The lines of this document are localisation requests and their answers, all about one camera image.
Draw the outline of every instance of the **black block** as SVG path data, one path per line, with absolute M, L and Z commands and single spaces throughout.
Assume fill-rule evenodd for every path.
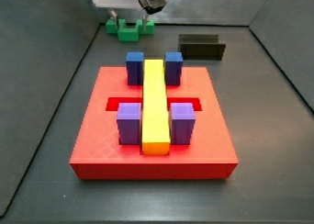
M 222 60 L 226 44 L 218 43 L 218 35 L 179 35 L 178 51 L 184 60 Z

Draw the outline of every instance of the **purple cube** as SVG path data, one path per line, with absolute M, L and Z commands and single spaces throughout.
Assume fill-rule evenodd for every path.
M 142 135 L 142 104 L 120 103 L 116 124 L 120 145 L 140 145 Z
M 171 104 L 171 145 L 190 145 L 195 124 L 191 103 Z

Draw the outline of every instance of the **wall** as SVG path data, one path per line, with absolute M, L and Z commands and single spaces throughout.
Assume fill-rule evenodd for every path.
M 151 16 L 151 19 L 167 24 L 249 26 L 265 2 L 266 0 L 167 0 L 163 11 Z M 110 18 L 107 9 L 95 10 L 99 21 L 106 23 Z M 128 22 L 142 18 L 142 11 L 118 11 Z
M 250 29 L 314 109 L 314 0 L 269 0 Z
M 85 0 L 0 0 L 0 216 L 96 31 Z

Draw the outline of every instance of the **gray surface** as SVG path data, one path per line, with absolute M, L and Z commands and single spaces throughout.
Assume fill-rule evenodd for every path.
M 269 0 L 250 28 L 314 109 L 314 0 Z
M 226 181 L 83 182 L 67 162 L 99 66 L 123 65 L 127 51 L 162 58 L 176 50 L 178 33 L 219 34 L 227 43 L 222 62 L 186 65 L 208 66 L 239 166 Z M 313 115 L 247 28 L 156 27 L 134 44 L 102 28 L 4 220 L 314 220 L 313 129 Z
M 85 0 L 0 0 L 0 216 L 96 30 Z
M 150 17 L 166 24 L 249 26 L 265 2 L 266 0 L 167 0 L 163 11 Z M 107 9 L 95 10 L 99 21 L 106 23 L 110 18 Z M 116 11 L 127 22 L 142 19 L 142 11 Z

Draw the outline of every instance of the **gray floor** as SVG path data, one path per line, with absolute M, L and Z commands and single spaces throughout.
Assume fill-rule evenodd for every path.
M 80 181 L 67 161 L 98 69 L 128 51 L 162 58 L 178 34 L 219 34 L 222 62 L 207 66 L 239 166 L 226 181 Z M 314 120 L 247 28 L 158 27 L 119 43 L 104 27 L 83 60 L 23 185 L 3 220 L 314 220 Z

